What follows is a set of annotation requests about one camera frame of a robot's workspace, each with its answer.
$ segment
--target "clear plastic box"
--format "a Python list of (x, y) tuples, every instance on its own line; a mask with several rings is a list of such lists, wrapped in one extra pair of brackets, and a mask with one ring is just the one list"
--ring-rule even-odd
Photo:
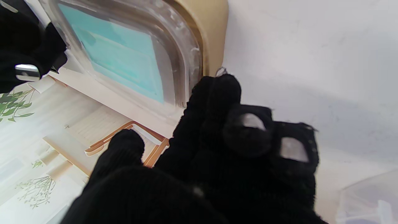
[(398, 171), (360, 181), (341, 193), (338, 224), (395, 224), (398, 220)]
[(158, 115), (185, 107), (202, 54), (163, 0), (40, 0), (84, 72)]

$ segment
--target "black knit glove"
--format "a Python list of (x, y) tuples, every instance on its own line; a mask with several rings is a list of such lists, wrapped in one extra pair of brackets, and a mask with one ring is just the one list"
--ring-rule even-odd
[(231, 223), (323, 223), (315, 214), (314, 129), (240, 104), (234, 76), (204, 77), (155, 165), (203, 194)]

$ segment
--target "white surface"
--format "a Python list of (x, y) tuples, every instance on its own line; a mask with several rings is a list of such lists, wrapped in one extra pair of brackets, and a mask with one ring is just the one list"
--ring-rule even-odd
[(224, 66), (243, 103), (319, 130), (316, 210), (398, 166), (398, 1), (229, 0)]
[(60, 74), (50, 72), (50, 76), (70, 85), (70, 87), (79, 92), (84, 93), (94, 100), (114, 109), (145, 127), (150, 128), (164, 137), (171, 138), (174, 127), (177, 125), (178, 117), (174, 118), (176, 120), (175, 122), (166, 123), (161, 118), (149, 113), (147, 110), (140, 108), (137, 105), (132, 104), (125, 98), (101, 85), (90, 75), (77, 73), (65, 68), (59, 69), (59, 73)]

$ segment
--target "black glove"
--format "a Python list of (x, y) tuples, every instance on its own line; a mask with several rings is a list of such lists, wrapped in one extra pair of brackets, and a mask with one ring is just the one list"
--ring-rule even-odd
[(41, 33), (39, 25), (30, 18), (2, 6), (0, 33), (0, 93), (10, 92), (14, 87), (25, 83), (16, 77), (16, 65), (36, 66), (41, 78), (50, 71), (66, 49), (52, 23)]
[(232, 75), (204, 77), (155, 168), (199, 189), (231, 223), (323, 223), (313, 210), (314, 129), (274, 122), (240, 96)]

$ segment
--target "printed plant design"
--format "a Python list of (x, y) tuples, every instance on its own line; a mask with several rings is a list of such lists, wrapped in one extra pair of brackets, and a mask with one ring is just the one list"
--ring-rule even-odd
[(28, 113), (28, 114), (17, 114), (17, 111), (21, 109), (26, 109), (30, 106), (32, 106), (32, 103), (30, 102), (32, 100), (33, 94), (34, 94), (34, 89), (27, 90), (27, 91), (21, 91), (21, 92), (16, 92), (16, 93), (4, 93), (0, 97), (0, 116), (1, 117), (7, 117), (7, 116), (12, 116), (11, 118), (8, 118), (9, 121), (16, 122), (15, 118), (24, 118), (24, 117), (29, 117), (30, 115), (34, 113)]
[(32, 163), (33, 167), (32, 169), (36, 167), (43, 167), (43, 162), (41, 160), (36, 160), (34, 163)]
[(20, 183), (16, 188), (23, 189), (25, 194), (18, 199), (24, 199), (25, 204), (30, 204), (32, 209), (39, 207), (39, 205), (43, 203), (50, 203), (50, 197), (55, 187), (55, 183), (56, 182), (50, 176), (40, 177), (29, 180), (25, 183)]

